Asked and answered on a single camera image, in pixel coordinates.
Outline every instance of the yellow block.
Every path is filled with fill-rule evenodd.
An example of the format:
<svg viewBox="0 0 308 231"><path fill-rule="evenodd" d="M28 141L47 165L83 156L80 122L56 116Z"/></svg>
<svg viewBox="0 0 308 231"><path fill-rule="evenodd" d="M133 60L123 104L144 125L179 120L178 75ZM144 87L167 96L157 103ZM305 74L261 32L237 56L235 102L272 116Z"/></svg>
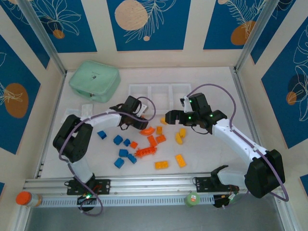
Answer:
<svg viewBox="0 0 308 231"><path fill-rule="evenodd" d="M180 128L180 136L181 136L181 138L185 138L185 136L186 136L186 129L185 128Z"/></svg>
<svg viewBox="0 0 308 231"><path fill-rule="evenodd" d="M178 144L183 144L183 141L181 139L181 136L179 133L175 134L175 141L178 143Z"/></svg>
<svg viewBox="0 0 308 231"><path fill-rule="evenodd" d="M164 125L167 125L167 123L165 122L165 118L164 118L164 117L160 118L160 122L161 122L162 124L164 124Z"/></svg>
<svg viewBox="0 0 308 231"><path fill-rule="evenodd" d="M186 166L186 162L183 159L183 156L181 154L176 155L175 159L177 160L179 167L185 167Z"/></svg>
<svg viewBox="0 0 308 231"><path fill-rule="evenodd" d="M164 169L169 167L168 161L155 162L156 169Z"/></svg>
<svg viewBox="0 0 308 231"><path fill-rule="evenodd" d="M157 135L162 135L163 134L163 127L162 126L157 126L156 127L156 134Z"/></svg>

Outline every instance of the white sorting tray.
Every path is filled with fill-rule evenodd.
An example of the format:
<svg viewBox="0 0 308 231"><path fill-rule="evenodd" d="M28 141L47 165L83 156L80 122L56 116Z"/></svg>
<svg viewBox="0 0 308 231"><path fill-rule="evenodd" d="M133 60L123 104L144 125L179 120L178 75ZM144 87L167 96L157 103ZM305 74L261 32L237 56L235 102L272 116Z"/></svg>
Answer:
<svg viewBox="0 0 308 231"><path fill-rule="evenodd" d="M170 84L130 84L128 95L135 98L145 96L151 99L156 107L157 115L164 115L170 110L182 110L180 98L192 91L189 83L170 83ZM148 106L145 115L153 114L153 106L145 99L141 102Z"/></svg>

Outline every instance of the orange lego brick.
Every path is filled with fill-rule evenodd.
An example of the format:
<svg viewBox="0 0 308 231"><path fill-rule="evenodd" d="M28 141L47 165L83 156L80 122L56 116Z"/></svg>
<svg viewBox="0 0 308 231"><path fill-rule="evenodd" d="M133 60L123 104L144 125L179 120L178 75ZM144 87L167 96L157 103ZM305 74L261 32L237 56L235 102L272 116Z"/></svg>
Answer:
<svg viewBox="0 0 308 231"><path fill-rule="evenodd" d="M164 169L169 167L168 161L160 161L160 162L155 162L155 168L156 169Z"/></svg>
<svg viewBox="0 0 308 231"><path fill-rule="evenodd" d="M179 133L175 134L175 141L176 141L178 144L183 144L182 138L181 138L181 136L180 136Z"/></svg>
<svg viewBox="0 0 308 231"><path fill-rule="evenodd" d="M163 127L157 126L156 127L156 135L162 135L163 134Z"/></svg>
<svg viewBox="0 0 308 231"><path fill-rule="evenodd" d="M156 140L154 139L154 136L148 136L148 141L150 142L150 145L151 145L152 147L157 146L157 142L156 142Z"/></svg>
<svg viewBox="0 0 308 231"><path fill-rule="evenodd" d="M152 135L155 132L155 128L149 127L147 129L141 130L139 133L144 136Z"/></svg>
<svg viewBox="0 0 308 231"><path fill-rule="evenodd" d="M150 154L155 154L156 153L157 148L155 147L149 147L149 148L144 148L144 149L139 149L136 153L135 156L136 157L144 157L145 155L150 155Z"/></svg>
<svg viewBox="0 0 308 231"><path fill-rule="evenodd" d="M131 146L133 149L135 149L135 148L137 148L138 143L136 143L135 141L133 141L133 142L130 144L130 146Z"/></svg>
<svg viewBox="0 0 308 231"><path fill-rule="evenodd" d="M166 138L164 135L157 136L155 139L157 143L162 143L166 141Z"/></svg>
<svg viewBox="0 0 308 231"><path fill-rule="evenodd" d="M184 160L184 158L181 154L176 155L175 159L177 160L179 167L185 167L186 166L186 162L185 162L185 160Z"/></svg>
<svg viewBox="0 0 308 231"><path fill-rule="evenodd" d="M186 129L185 128L180 128L180 132L179 132L181 138L185 138L186 136Z"/></svg>
<svg viewBox="0 0 308 231"><path fill-rule="evenodd" d="M166 123L166 121L165 121L165 118L164 118L164 117L160 118L160 122L161 122L162 124L164 124L164 125L167 125L167 123Z"/></svg>

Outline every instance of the orange cylinder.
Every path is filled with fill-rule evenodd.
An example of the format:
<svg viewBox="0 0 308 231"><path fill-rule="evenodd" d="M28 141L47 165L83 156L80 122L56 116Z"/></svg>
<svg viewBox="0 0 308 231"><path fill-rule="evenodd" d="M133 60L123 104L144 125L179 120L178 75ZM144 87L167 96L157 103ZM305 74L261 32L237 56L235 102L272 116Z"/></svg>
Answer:
<svg viewBox="0 0 308 231"><path fill-rule="evenodd" d="M37 207L42 203L42 199L42 196L39 194L22 191L16 196L16 203L29 207Z"/></svg>

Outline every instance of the blue block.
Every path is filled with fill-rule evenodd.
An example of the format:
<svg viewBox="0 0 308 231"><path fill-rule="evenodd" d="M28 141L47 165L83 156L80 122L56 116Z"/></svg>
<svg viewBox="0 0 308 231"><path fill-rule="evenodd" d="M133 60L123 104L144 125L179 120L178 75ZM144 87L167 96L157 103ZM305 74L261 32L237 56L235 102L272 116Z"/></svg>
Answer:
<svg viewBox="0 0 308 231"><path fill-rule="evenodd" d="M126 149L120 149L119 156L120 157L127 157L128 151Z"/></svg>
<svg viewBox="0 0 308 231"><path fill-rule="evenodd" d="M130 145L130 140L129 139L126 139L124 140L123 144L128 147Z"/></svg>
<svg viewBox="0 0 308 231"><path fill-rule="evenodd" d="M119 135L117 135L117 136L114 138L114 143L115 143L116 145L119 145L122 141L123 141L123 138L120 137Z"/></svg>
<svg viewBox="0 0 308 231"><path fill-rule="evenodd" d="M128 154L127 158L133 163L135 164L137 162L136 157L134 157L132 154Z"/></svg>
<svg viewBox="0 0 308 231"><path fill-rule="evenodd" d="M101 137L102 140L107 137L107 135L104 131L99 131L97 134Z"/></svg>
<svg viewBox="0 0 308 231"><path fill-rule="evenodd" d="M120 169L120 168L124 165L124 160L123 160L122 158L118 158L118 159L115 161L114 165L115 165L118 169Z"/></svg>

